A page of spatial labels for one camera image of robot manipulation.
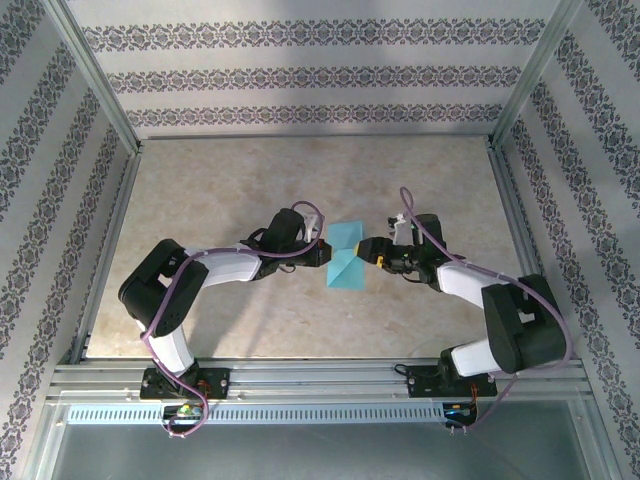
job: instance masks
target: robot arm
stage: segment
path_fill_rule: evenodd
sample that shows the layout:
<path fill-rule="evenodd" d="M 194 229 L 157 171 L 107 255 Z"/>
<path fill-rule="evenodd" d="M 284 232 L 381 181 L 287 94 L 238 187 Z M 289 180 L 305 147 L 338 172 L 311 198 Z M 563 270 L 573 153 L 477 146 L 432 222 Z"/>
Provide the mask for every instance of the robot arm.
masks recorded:
<path fill-rule="evenodd" d="M 283 208 L 268 228 L 255 231 L 247 240 L 232 248 L 294 253 L 309 246 L 318 220 L 316 215 L 305 216 L 293 209 Z M 165 283 L 173 278 L 187 258 L 199 251 L 203 250 L 185 249 L 172 239 L 162 240 L 123 283 L 118 298 L 143 332 L 150 327 L 167 292 L 168 285 Z M 156 357 L 173 375 L 195 385 L 198 365 L 187 345 L 182 322 L 202 288 L 226 282 L 260 280 L 283 265 L 320 267 L 330 259 L 331 246 L 319 239 L 304 254 L 288 258 L 232 251 L 193 260 L 177 280 L 176 289 L 160 323 L 149 338 Z M 181 395 L 180 389 L 174 387 L 176 393 Z"/>
<path fill-rule="evenodd" d="M 446 245 L 436 215 L 416 218 L 439 243 Z M 499 370 L 516 373 L 563 357 L 566 341 L 562 329 L 537 301 L 513 285 L 450 261 L 403 215 L 389 219 L 389 226 L 395 230 L 393 240 L 384 237 L 363 240 L 357 250 L 360 258 L 388 273 L 400 274 L 413 283 L 427 284 L 484 310 L 487 337 L 442 352 L 439 374 L 444 382 Z M 414 272 L 418 273 L 417 280 L 406 277 Z M 557 310 L 542 276 L 529 275 L 519 281 L 542 295 Z"/>

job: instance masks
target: marble-textured floor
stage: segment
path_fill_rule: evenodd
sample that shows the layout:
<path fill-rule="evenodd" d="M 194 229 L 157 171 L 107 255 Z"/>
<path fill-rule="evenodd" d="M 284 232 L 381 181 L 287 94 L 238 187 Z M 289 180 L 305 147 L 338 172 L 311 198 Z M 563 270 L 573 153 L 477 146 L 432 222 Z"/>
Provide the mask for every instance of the marble-textured floor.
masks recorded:
<path fill-rule="evenodd" d="M 451 251 L 519 273 L 483 139 L 306 137 L 150 141 L 135 181 L 88 356 L 146 356 L 117 290 L 155 244 L 227 246 L 294 201 L 328 223 L 362 220 L 386 235 L 402 210 L 439 215 Z M 200 292 L 184 328 L 197 356 L 406 357 L 484 336 L 480 309 L 373 266 L 364 292 L 326 287 L 326 269 Z"/>

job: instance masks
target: wall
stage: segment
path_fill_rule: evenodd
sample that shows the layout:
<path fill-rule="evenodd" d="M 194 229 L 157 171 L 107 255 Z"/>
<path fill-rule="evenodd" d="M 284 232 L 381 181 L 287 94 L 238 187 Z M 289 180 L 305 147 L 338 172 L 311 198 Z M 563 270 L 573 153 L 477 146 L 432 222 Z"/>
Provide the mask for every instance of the wall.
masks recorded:
<path fill-rule="evenodd" d="M 0 1 L 0 479 L 19 478 L 128 152 L 37 0 Z"/>
<path fill-rule="evenodd" d="M 557 0 L 68 0 L 141 138 L 490 133 Z"/>
<path fill-rule="evenodd" d="M 624 478 L 640 478 L 640 16 L 585 2 L 504 145 Z"/>

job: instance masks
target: purple cable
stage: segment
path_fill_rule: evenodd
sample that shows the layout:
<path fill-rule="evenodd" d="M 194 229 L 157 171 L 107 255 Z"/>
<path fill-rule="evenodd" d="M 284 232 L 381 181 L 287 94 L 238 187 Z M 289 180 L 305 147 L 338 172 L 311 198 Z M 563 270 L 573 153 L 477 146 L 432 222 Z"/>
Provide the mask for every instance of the purple cable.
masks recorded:
<path fill-rule="evenodd" d="M 189 430 L 187 430 L 186 432 L 178 434 L 179 437 L 185 438 L 186 436 L 191 435 L 196 430 L 198 430 L 200 427 L 202 427 L 202 425 L 204 425 L 204 423 L 207 421 L 207 418 L 209 418 L 209 402 L 207 400 L 207 397 L 203 393 L 201 393 L 198 389 L 192 387 L 191 385 L 189 385 L 189 384 L 183 382 L 182 380 L 180 380 L 176 375 L 173 374 L 173 372 L 171 372 L 171 370 L 169 370 L 160 361 L 160 359 L 156 355 L 155 351 L 153 350 L 153 347 L 151 346 L 151 342 L 149 341 L 149 338 L 153 335 L 153 333 L 155 332 L 156 328 L 158 327 L 158 324 L 160 323 L 160 319 L 162 318 L 162 315 L 164 314 L 164 311 L 167 309 L 167 305 L 169 304 L 169 300 L 171 299 L 171 296 L 173 295 L 173 292 L 176 289 L 176 286 L 178 284 L 178 280 L 180 279 L 180 277 L 184 273 L 185 269 L 187 268 L 187 266 L 191 262 L 193 262 L 194 260 L 197 260 L 200 257 L 204 257 L 204 256 L 207 256 L 207 255 L 216 255 L 216 254 L 220 254 L 220 253 L 243 253 L 243 254 L 247 254 L 247 255 L 255 255 L 255 256 L 260 256 L 260 257 L 291 258 L 291 257 L 297 257 L 298 255 L 302 255 L 304 253 L 307 253 L 309 250 L 311 250 L 313 247 L 315 247 L 316 243 L 318 243 L 318 240 L 320 239 L 320 235 L 322 234 L 322 228 L 324 227 L 324 216 L 322 215 L 322 213 L 320 212 L 318 207 L 316 207 L 311 202 L 307 202 L 306 200 L 300 200 L 300 201 L 294 203 L 291 206 L 291 208 L 295 209 L 299 205 L 307 205 L 307 206 L 311 207 L 315 211 L 315 213 L 318 215 L 318 233 L 316 234 L 315 238 L 311 241 L 311 243 L 309 243 L 309 245 L 307 245 L 306 247 L 304 247 L 301 250 L 298 250 L 297 252 L 292 252 L 292 253 L 271 253 L 271 252 L 262 252 L 260 250 L 251 250 L 250 248 L 229 248 L 229 247 L 227 247 L 227 248 L 211 248 L 209 250 L 204 250 L 202 252 L 194 253 L 193 255 L 188 257 L 184 262 L 182 262 L 182 264 L 180 265 L 180 267 L 176 271 L 175 275 L 173 276 L 173 278 L 171 280 L 171 285 L 169 285 L 169 288 L 167 289 L 167 293 L 165 294 L 164 298 L 162 299 L 162 302 L 160 303 L 160 307 L 158 308 L 158 311 L 156 312 L 155 317 L 153 317 L 153 321 L 149 325 L 149 328 L 147 328 L 147 330 L 145 330 L 140 335 L 140 339 L 142 340 L 142 342 L 147 347 L 147 350 L 149 350 L 149 353 L 151 353 L 151 357 L 153 358 L 153 362 L 157 365 L 157 367 L 160 370 L 162 370 L 162 372 L 168 378 L 170 378 L 173 382 L 175 382 L 177 385 L 180 385 L 182 388 L 188 390 L 189 392 L 193 393 L 202 402 L 202 415 L 200 416 L 200 419 Z M 169 432 L 170 436 L 176 435 L 173 432 L 173 430 L 171 429 L 171 426 L 173 425 L 174 421 L 175 421 L 175 417 L 171 418 L 169 420 L 169 423 L 165 427 L 165 429 Z"/>
<path fill-rule="evenodd" d="M 458 257 L 456 257 L 455 255 L 453 255 L 451 252 L 449 252 L 449 250 L 447 250 L 440 242 L 438 242 L 438 240 L 436 240 L 434 238 L 434 236 L 431 235 L 420 224 L 420 222 L 416 218 L 415 214 L 413 213 L 413 195 L 411 195 L 411 192 L 409 191 L 409 189 L 407 187 L 400 187 L 400 198 L 402 199 L 402 203 L 404 203 L 404 206 L 407 209 L 406 214 L 409 215 L 409 218 L 411 218 L 413 223 L 418 227 L 418 230 L 420 230 L 420 233 L 422 233 L 425 237 L 427 237 L 429 239 L 429 241 L 431 243 L 433 243 L 436 246 L 436 248 L 438 250 L 440 250 L 452 262 L 457 263 L 458 265 L 462 265 L 462 266 L 464 266 L 466 268 L 469 268 L 471 270 L 474 270 L 476 272 L 482 273 L 483 275 L 487 275 L 488 277 L 496 278 L 498 280 L 504 280 L 504 281 L 506 281 L 508 283 L 511 283 L 512 285 L 515 285 L 516 287 L 518 287 L 521 290 L 523 290 L 524 292 L 526 292 L 527 295 L 529 295 L 530 297 L 534 298 L 540 305 L 542 305 L 546 310 L 549 311 L 549 313 L 553 316 L 553 318 L 555 318 L 555 320 L 558 322 L 558 325 L 560 326 L 560 329 L 562 330 L 562 333 L 564 334 L 564 339 L 565 339 L 565 343 L 566 343 L 566 350 L 565 350 L 564 356 L 562 357 L 562 360 L 560 360 L 560 362 L 558 362 L 558 363 L 556 363 L 554 365 L 545 365 L 543 367 L 539 367 L 538 370 L 542 370 L 542 369 L 553 370 L 553 369 L 556 369 L 556 368 L 562 368 L 562 367 L 566 366 L 567 363 L 569 363 L 569 360 L 571 360 L 571 355 L 573 354 L 573 339 L 571 338 L 571 332 L 569 332 L 569 328 L 567 327 L 567 324 L 566 324 L 564 318 L 562 317 L 562 315 L 560 314 L 560 312 L 558 310 L 556 310 L 553 307 L 553 305 L 551 305 L 551 303 L 549 303 L 538 292 L 536 292 L 532 288 L 528 287 L 524 283 L 516 280 L 515 278 L 511 278 L 508 275 L 505 275 L 503 273 L 494 272 L 493 270 L 489 270 L 488 268 L 484 268 L 484 267 L 480 267 L 478 265 L 474 265 L 471 262 L 468 262 L 466 260 L 461 260 Z M 486 413 L 484 415 L 482 415 L 482 417 L 477 419 L 476 422 L 473 425 L 471 425 L 467 430 L 471 431 L 474 428 L 476 428 L 478 425 L 480 425 L 482 422 L 484 422 L 487 419 L 487 417 L 489 417 L 495 411 L 496 407 L 502 401 L 502 399 L 509 394 L 509 391 L 511 390 L 511 387 L 513 387 L 513 384 L 516 382 L 517 379 L 518 379 L 517 374 L 514 375 L 513 377 L 511 377 L 511 380 L 509 381 L 507 386 L 502 390 L 502 392 L 500 392 L 500 395 L 498 395 L 498 397 L 496 398 L 495 402 L 493 402 L 491 407 L 489 407 L 489 409 L 486 411 Z"/>

